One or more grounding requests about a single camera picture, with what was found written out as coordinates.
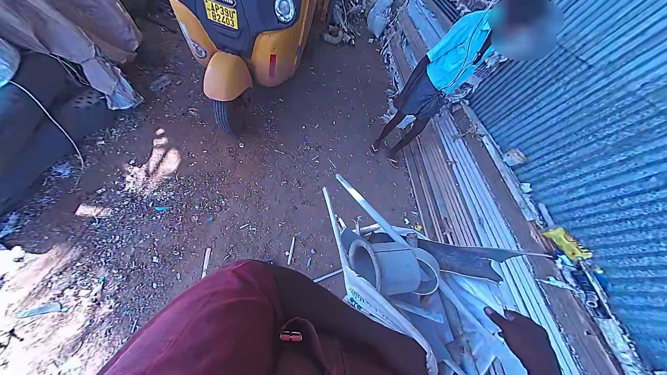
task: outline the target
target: blue shirt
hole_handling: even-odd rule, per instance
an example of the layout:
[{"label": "blue shirt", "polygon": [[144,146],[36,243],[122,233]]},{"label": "blue shirt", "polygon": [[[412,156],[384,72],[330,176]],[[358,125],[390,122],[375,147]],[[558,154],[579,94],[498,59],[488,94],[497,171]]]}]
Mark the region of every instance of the blue shirt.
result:
[{"label": "blue shirt", "polygon": [[[431,60],[426,66],[426,73],[436,89],[451,94],[475,72],[476,65],[472,61],[490,31],[486,11],[468,13],[452,25],[438,44],[426,53]],[[493,51],[494,48],[489,46],[480,62]]]}]

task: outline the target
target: hand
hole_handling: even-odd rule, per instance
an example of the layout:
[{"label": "hand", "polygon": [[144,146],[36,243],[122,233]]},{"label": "hand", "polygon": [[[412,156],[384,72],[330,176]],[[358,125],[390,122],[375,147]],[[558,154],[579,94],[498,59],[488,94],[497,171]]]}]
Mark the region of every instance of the hand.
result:
[{"label": "hand", "polygon": [[502,337],[529,375],[561,375],[549,335],[539,324],[518,312],[505,310],[505,318],[490,307],[484,312],[502,331]]}]

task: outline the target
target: auto rickshaw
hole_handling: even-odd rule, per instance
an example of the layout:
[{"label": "auto rickshaw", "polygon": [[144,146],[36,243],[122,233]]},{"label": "auto rickshaw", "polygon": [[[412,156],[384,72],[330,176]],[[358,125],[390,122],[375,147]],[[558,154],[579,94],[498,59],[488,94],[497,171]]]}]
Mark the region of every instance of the auto rickshaw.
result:
[{"label": "auto rickshaw", "polygon": [[190,51],[206,67],[203,90],[215,122],[237,133],[253,81],[277,86],[294,75],[315,0],[169,0]]}]

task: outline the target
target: dirt ground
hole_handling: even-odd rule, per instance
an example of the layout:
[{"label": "dirt ground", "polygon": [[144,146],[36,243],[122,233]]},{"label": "dirt ground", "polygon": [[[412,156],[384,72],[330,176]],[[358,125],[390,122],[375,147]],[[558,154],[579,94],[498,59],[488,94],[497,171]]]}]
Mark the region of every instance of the dirt ground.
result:
[{"label": "dirt ground", "polygon": [[[217,128],[180,33],[140,27],[139,56],[124,70],[145,102],[81,145],[77,186],[76,171],[47,173],[20,230],[3,239],[32,254],[0,280],[0,372],[94,374],[201,278],[207,248],[209,273],[244,258],[286,265],[295,236],[290,267],[311,278],[338,269],[322,187],[349,226],[373,221],[336,173],[389,222],[418,222],[407,171],[368,154],[390,88],[377,42],[336,47],[314,27],[296,75],[256,87],[250,131],[234,137]],[[150,91],[166,73],[171,84]],[[322,284],[344,294],[342,275]],[[61,311],[17,317],[48,302]]]}]

